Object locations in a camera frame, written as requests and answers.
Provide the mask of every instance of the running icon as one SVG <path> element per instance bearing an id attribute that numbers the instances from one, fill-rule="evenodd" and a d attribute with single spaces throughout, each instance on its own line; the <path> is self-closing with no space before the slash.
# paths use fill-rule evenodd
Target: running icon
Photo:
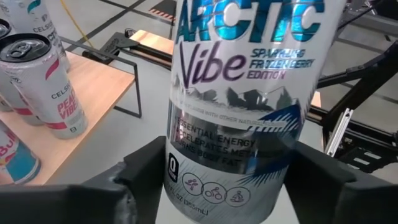
<path id="1" fill-rule="evenodd" d="M 208 202 L 217 204 L 224 202 L 226 190 L 220 184 L 209 182 L 204 184 L 202 196 Z"/>
<path id="2" fill-rule="evenodd" d="M 182 176 L 182 183 L 183 183 L 185 190 L 190 195 L 194 195 L 194 196 L 201 195 L 201 190 L 202 190 L 203 184 L 200 181 L 199 177 L 197 177 L 191 173 L 185 173 Z"/>
<path id="3" fill-rule="evenodd" d="M 250 191 L 244 187 L 234 187 L 226 194 L 225 202 L 232 207 L 240 207 L 250 200 Z"/>

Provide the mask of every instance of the white can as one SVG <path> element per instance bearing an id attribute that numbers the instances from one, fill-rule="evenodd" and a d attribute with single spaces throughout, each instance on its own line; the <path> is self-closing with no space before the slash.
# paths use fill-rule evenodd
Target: white can
<path id="1" fill-rule="evenodd" d="M 7 102 L 7 104 L 30 125 L 43 125 L 41 121 L 32 110 L 24 97 L 18 92 L 15 86 L 11 83 L 11 79 L 0 69 L 0 94 Z"/>
<path id="2" fill-rule="evenodd" d="M 38 34 L 4 38 L 0 68 L 55 137 L 70 139 L 85 131 L 85 114 L 47 38 Z"/>
<path id="3" fill-rule="evenodd" d="M 40 34 L 48 38 L 57 50 L 62 65 L 69 71 L 67 54 L 43 1 L 0 0 L 0 6 L 15 32 Z"/>
<path id="4" fill-rule="evenodd" d="M 10 29 L 11 29 L 10 24 L 5 20 L 0 19 L 0 39 L 7 36 L 8 33 L 10 33 Z M 0 111 L 3 111 L 3 112 L 12 111 L 11 107 L 1 97 L 0 97 Z"/>
<path id="5" fill-rule="evenodd" d="M 164 185 L 188 218 L 271 214 L 345 3 L 182 0 Z"/>

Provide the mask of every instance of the energy drink can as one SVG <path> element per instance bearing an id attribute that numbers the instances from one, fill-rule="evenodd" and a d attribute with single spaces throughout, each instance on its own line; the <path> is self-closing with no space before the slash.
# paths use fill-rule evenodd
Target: energy drink can
<path id="1" fill-rule="evenodd" d="M 345 2 L 181 2 L 164 185 L 188 218 L 271 214 Z"/>
<path id="2" fill-rule="evenodd" d="M 10 29 L 11 29 L 10 24 L 5 20 L 0 19 L 0 39 L 7 36 L 8 33 L 10 33 Z M 11 107 L 7 104 L 7 102 L 4 101 L 3 98 L 1 98 L 1 96 L 0 96 L 0 111 L 3 112 L 12 111 Z"/>
<path id="3" fill-rule="evenodd" d="M 40 171 L 40 160 L 0 121 L 0 185 L 24 184 Z"/>
<path id="4" fill-rule="evenodd" d="M 47 38 L 39 34 L 3 38 L 0 69 L 55 137 L 70 139 L 85 131 L 87 119 L 83 109 Z"/>
<path id="5" fill-rule="evenodd" d="M 11 31 L 10 23 L 4 19 L 0 19 L 0 39 L 7 36 Z"/>
<path id="6" fill-rule="evenodd" d="M 17 33 L 34 33 L 48 38 L 57 50 L 61 64 L 69 71 L 70 62 L 44 1 L 0 0 L 0 6 Z"/>
<path id="7" fill-rule="evenodd" d="M 11 83 L 11 79 L 0 69 L 0 94 L 4 101 L 17 113 L 21 118 L 30 125 L 43 125 L 41 121 L 32 110 L 24 97 L 18 92 L 15 86 Z"/>

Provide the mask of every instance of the black metal frame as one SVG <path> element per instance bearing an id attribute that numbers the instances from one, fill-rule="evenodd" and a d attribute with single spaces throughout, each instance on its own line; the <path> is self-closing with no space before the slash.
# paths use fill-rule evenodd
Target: black metal frame
<path id="1" fill-rule="evenodd" d="M 85 50 L 88 50 L 90 52 L 94 52 L 94 53 L 96 53 L 98 55 L 101 55 L 103 57 L 111 58 L 113 60 L 117 60 L 119 62 L 128 64 L 128 65 L 134 67 L 134 74 L 133 75 L 135 76 L 135 83 L 136 83 L 138 113 L 130 111 L 130 110 L 127 110 L 127 109 L 122 108 L 120 106 L 115 106 L 114 109 L 117 110 L 117 111 L 120 111 L 122 113 L 128 114 L 130 116 L 136 117 L 136 118 L 141 118 L 142 117 L 141 95 L 140 95 L 140 91 L 139 91 L 139 76 L 138 76 L 138 68 L 137 68 L 137 64 L 136 63 L 116 56 L 115 53 L 112 50 L 102 50 L 104 47 L 107 47 L 108 45 L 105 45 L 103 48 L 101 48 L 101 50 L 97 50 L 97 49 L 94 49 L 92 47 L 85 46 L 85 45 L 83 45 L 81 43 L 78 43 L 78 42 L 75 42 L 73 40 L 70 40 L 68 38 L 61 37 L 61 40 L 63 42 L 68 43 L 68 44 L 72 44 L 74 46 L 77 46 L 77 47 L 83 48 Z"/>

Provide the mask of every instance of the wooden table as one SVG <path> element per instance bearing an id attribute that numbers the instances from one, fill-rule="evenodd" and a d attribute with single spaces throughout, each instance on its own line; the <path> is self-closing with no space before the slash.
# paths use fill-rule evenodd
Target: wooden table
<path id="1" fill-rule="evenodd" d="M 144 30 L 139 30 L 137 31 L 133 36 L 130 37 L 131 40 L 135 40 L 139 42 L 142 45 L 151 47 L 153 49 L 159 50 L 161 52 L 164 52 L 166 54 L 173 54 L 173 47 L 174 47 L 174 41 L 158 36 L 156 34 L 144 31 Z M 151 55 L 147 55 L 145 53 L 136 51 L 136 50 L 131 50 L 134 54 L 147 57 L 151 60 L 155 60 L 157 62 L 163 63 L 165 65 L 170 65 L 170 62 L 167 62 L 165 60 L 153 57 Z M 318 91 L 315 92 L 311 104 L 313 106 L 321 107 L 321 96 Z"/>
<path id="2" fill-rule="evenodd" d="M 68 53 L 68 58 L 71 63 L 68 76 L 88 118 L 88 127 L 83 134 L 69 140 L 57 139 L 45 126 L 29 126 L 15 113 L 0 113 L 0 119 L 42 161 L 39 174 L 29 185 L 45 184 L 134 83 L 134 75 L 130 73 L 73 53 Z"/>

